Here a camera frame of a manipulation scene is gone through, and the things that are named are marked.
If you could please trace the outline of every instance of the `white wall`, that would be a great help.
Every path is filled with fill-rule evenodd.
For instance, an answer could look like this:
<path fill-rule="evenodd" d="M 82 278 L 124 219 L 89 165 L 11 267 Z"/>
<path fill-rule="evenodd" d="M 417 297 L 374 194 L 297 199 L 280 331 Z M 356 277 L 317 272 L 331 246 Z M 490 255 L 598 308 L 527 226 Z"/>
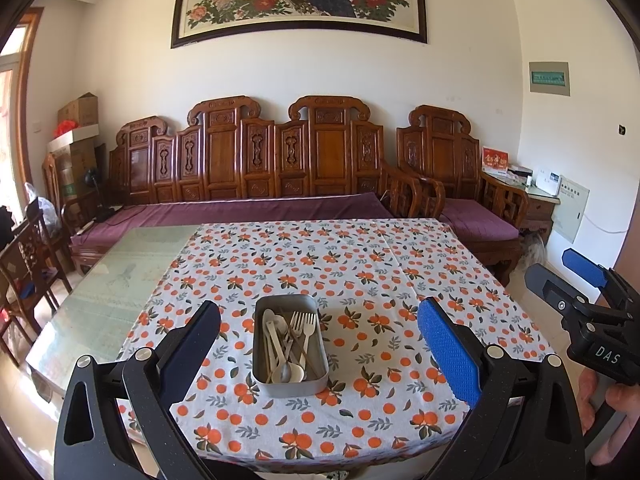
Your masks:
<path fill-rule="evenodd" d="M 27 81 L 27 145 L 33 185 L 44 193 L 42 161 L 58 125 L 58 110 L 80 95 L 74 94 L 73 80 L 86 4 L 36 0 L 32 6 L 44 10 L 33 42 Z"/>
<path fill-rule="evenodd" d="M 338 30 L 237 34 L 170 49 L 175 0 L 103 0 L 88 9 L 75 92 L 98 96 L 112 148 L 119 127 L 149 115 L 186 126 L 194 104 L 249 95 L 287 120 L 306 94 L 351 95 L 372 108 L 395 160 L 395 130 L 416 105 L 455 108 L 474 135 L 515 155 L 522 60 L 513 0 L 427 0 L 430 44 Z"/>
<path fill-rule="evenodd" d="M 518 161 L 587 187 L 586 215 L 607 231 L 626 230 L 640 180 L 640 72 L 631 38 L 605 0 L 516 0 L 516 9 L 524 74 Z M 571 97 L 529 92 L 530 61 L 568 61 Z M 583 219 L 573 245 L 552 232 L 548 261 L 562 269 L 562 252 L 574 247 L 612 267 L 624 238 Z M 597 297 L 572 272 L 566 277 Z"/>

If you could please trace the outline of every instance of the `wooden sofa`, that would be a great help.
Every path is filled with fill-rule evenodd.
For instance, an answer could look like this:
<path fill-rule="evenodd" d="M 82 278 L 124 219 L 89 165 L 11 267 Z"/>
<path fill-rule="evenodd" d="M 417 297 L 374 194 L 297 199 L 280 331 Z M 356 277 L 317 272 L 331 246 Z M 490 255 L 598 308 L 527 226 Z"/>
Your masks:
<path fill-rule="evenodd" d="M 507 285 L 522 253 L 526 193 L 481 172 L 479 141 L 463 114 L 421 105 L 409 113 L 409 124 L 397 130 L 399 167 L 421 180 L 425 194 L 435 194 L 434 216 Z"/>
<path fill-rule="evenodd" d="M 382 126 L 369 116 L 353 97 L 306 96 L 289 107 L 289 121 L 276 124 L 260 118 L 254 99 L 235 96 L 195 105 L 187 128 L 175 134 L 156 116 L 128 123 L 109 161 L 112 202 L 126 207 L 72 237 L 74 261 L 93 265 L 129 217 L 136 227 L 158 225 L 158 216 L 169 215 L 182 224 L 431 216 L 435 203 L 419 181 L 385 162 Z M 330 196 L 340 199 L 322 198 Z M 277 207 L 236 200 L 308 197 L 318 199 Z M 71 232 L 92 218 L 96 205 L 95 192 L 65 205 Z M 110 226 L 120 231 L 109 238 Z"/>

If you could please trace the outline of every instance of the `white plastic bag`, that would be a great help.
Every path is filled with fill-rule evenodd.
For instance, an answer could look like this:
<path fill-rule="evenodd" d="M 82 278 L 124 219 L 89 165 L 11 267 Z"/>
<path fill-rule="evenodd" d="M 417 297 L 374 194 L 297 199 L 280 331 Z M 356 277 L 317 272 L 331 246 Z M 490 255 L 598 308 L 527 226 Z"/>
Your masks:
<path fill-rule="evenodd" d="M 56 208 L 49 200 L 38 196 L 38 192 L 29 182 L 24 184 L 24 189 L 27 192 L 29 203 L 33 202 L 36 198 L 38 199 L 38 206 L 42 211 L 42 219 L 44 220 L 44 225 L 47 227 L 47 232 L 50 237 L 56 236 L 58 232 L 60 232 L 60 229 L 62 229 L 62 222 L 60 218 L 58 218 Z"/>

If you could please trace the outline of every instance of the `blue textured pad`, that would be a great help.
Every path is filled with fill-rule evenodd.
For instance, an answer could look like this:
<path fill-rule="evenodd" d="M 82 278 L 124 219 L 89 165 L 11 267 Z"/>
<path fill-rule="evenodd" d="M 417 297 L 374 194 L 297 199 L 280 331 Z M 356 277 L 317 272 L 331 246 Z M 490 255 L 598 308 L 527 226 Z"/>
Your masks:
<path fill-rule="evenodd" d="M 453 394 L 473 409 L 481 393 L 478 368 L 451 328 L 437 313 L 437 308 L 440 307 L 431 300 L 424 300 L 420 304 L 418 329 L 431 348 Z"/>
<path fill-rule="evenodd" d="M 591 286 L 603 288 L 607 286 L 607 280 L 602 269 L 573 249 L 567 249 L 562 253 L 562 264 Z"/>

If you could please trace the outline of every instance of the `screw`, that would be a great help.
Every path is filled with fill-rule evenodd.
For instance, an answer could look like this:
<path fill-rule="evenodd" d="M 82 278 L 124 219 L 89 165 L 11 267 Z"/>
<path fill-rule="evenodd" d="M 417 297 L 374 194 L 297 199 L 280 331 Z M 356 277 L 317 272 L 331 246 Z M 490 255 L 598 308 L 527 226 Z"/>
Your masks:
<path fill-rule="evenodd" d="M 91 357 L 88 355 L 83 355 L 78 359 L 78 368 L 86 368 L 91 363 Z"/>
<path fill-rule="evenodd" d="M 489 354 L 489 357 L 493 357 L 494 359 L 500 359 L 504 356 L 504 350 L 496 345 L 491 345 L 486 349 L 486 352 Z"/>
<path fill-rule="evenodd" d="M 549 361 L 549 364 L 559 368 L 562 366 L 562 359 L 559 358 L 556 354 L 549 354 L 546 356 L 546 360 Z"/>
<path fill-rule="evenodd" d="M 141 348 L 136 352 L 136 359 L 138 361 L 146 361 L 151 357 L 152 353 L 151 348 Z"/>

